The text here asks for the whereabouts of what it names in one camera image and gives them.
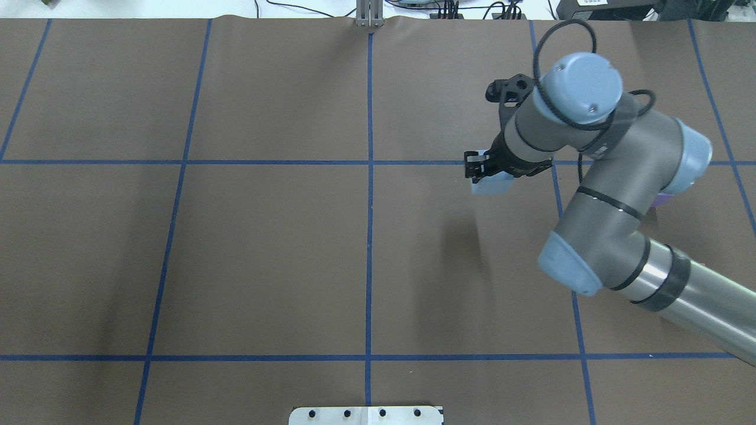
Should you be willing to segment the purple block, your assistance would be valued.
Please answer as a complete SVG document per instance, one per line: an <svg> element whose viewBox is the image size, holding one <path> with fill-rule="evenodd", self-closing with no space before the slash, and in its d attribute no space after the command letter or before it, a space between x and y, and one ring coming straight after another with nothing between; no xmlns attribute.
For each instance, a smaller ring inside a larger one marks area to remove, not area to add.
<svg viewBox="0 0 756 425"><path fill-rule="evenodd" d="M667 202L671 201L673 197L674 195L672 194L659 192L654 201L651 203L651 209L656 209L658 207L661 207L662 205L667 204Z"/></svg>

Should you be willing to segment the aluminium frame post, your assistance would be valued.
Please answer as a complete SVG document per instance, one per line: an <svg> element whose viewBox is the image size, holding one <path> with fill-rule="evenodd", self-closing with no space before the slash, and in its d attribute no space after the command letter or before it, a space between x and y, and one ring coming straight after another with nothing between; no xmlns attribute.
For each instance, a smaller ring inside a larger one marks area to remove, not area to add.
<svg viewBox="0 0 756 425"><path fill-rule="evenodd" d="M382 0L356 0L357 27L380 28L385 24L383 13L384 1Z"/></svg>

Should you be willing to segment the brown paper mat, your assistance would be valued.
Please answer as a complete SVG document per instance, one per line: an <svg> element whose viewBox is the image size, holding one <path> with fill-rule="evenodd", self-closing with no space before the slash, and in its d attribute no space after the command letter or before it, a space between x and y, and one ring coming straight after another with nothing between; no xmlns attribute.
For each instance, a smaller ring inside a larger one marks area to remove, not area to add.
<svg viewBox="0 0 756 425"><path fill-rule="evenodd" d="M475 196L550 22L2 20L2 423L753 424L754 368L537 257L575 152Z"/></svg>

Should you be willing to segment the black label printer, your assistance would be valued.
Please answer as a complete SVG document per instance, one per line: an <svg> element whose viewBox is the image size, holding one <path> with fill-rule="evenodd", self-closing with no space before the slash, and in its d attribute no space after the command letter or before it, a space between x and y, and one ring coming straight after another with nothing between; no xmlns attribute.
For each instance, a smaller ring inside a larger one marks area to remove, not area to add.
<svg viewBox="0 0 756 425"><path fill-rule="evenodd" d="M665 1L559 1L555 14L562 21L644 21Z"/></svg>

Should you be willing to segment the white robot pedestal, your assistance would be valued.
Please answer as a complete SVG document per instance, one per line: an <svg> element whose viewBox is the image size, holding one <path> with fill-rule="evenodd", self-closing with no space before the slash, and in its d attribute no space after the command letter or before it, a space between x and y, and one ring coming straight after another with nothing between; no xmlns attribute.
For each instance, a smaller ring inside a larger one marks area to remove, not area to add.
<svg viewBox="0 0 756 425"><path fill-rule="evenodd" d="M292 410L289 424L444 424L435 406L333 406Z"/></svg>

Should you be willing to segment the blue block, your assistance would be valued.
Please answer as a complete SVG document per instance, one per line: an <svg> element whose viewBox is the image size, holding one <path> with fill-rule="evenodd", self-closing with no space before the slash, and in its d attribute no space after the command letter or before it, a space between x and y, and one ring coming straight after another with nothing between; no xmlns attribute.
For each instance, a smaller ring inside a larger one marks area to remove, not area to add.
<svg viewBox="0 0 756 425"><path fill-rule="evenodd" d="M515 178L506 173L500 173L481 181L470 181L472 193L475 195L505 194L513 185Z"/></svg>

